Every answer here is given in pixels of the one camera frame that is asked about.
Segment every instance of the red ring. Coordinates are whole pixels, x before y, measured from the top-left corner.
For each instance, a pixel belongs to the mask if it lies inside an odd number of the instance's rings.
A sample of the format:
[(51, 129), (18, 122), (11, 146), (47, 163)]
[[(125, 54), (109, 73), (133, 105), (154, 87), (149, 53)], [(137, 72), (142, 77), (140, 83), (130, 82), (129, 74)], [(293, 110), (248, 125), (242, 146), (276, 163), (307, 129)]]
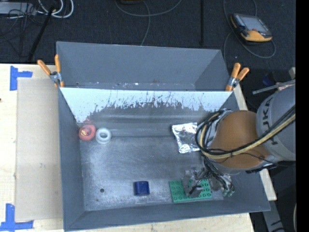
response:
[(94, 125), (84, 125), (80, 127), (78, 136), (83, 141), (90, 141), (96, 136), (96, 127)]

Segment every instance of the gray bin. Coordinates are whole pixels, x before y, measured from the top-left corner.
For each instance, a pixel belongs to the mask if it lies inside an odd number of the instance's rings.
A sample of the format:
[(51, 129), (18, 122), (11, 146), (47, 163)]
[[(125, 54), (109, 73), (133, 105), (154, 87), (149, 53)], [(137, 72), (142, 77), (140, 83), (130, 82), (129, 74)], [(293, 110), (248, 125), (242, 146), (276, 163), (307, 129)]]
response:
[[(172, 124), (238, 110), (220, 50), (57, 42), (64, 230), (162, 222), (270, 210), (259, 174), (232, 176), (232, 197), (173, 203), (169, 181), (201, 167), (180, 154)], [(80, 141), (78, 129), (107, 127), (112, 140)], [(148, 181), (150, 195), (133, 183)]]

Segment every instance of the white ring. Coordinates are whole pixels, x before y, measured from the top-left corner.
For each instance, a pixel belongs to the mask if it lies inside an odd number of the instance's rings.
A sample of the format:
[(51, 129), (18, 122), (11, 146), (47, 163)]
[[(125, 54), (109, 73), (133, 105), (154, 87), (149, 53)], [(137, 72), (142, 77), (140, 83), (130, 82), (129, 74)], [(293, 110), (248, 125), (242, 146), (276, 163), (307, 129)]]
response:
[(96, 132), (96, 141), (99, 144), (107, 144), (112, 138), (112, 133), (109, 129), (107, 128), (99, 128)]

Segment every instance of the aluminum foil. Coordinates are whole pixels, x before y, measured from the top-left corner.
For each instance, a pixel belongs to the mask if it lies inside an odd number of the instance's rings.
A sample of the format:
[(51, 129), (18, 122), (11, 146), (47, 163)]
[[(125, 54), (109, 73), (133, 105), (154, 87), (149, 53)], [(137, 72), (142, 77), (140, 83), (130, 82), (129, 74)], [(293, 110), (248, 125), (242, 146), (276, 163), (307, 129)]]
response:
[(176, 137), (178, 151), (180, 153), (199, 150), (199, 147), (195, 142), (195, 134), (197, 132), (196, 122), (172, 125), (172, 131)]

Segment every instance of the blue corner marker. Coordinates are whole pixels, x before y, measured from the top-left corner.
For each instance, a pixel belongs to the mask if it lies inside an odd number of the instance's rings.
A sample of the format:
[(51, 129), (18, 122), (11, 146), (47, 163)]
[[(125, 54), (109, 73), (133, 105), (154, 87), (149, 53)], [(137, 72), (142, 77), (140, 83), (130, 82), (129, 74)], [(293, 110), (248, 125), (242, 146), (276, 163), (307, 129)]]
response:
[(18, 72), (18, 68), (11, 65), (10, 91), (17, 90), (18, 77), (32, 77), (32, 72)]
[(15, 206), (7, 203), (5, 205), (5, 222), (1, 222), (0, 231), (15, 232), (15, 230), (32, 229), (33, 221), (15, 222)]

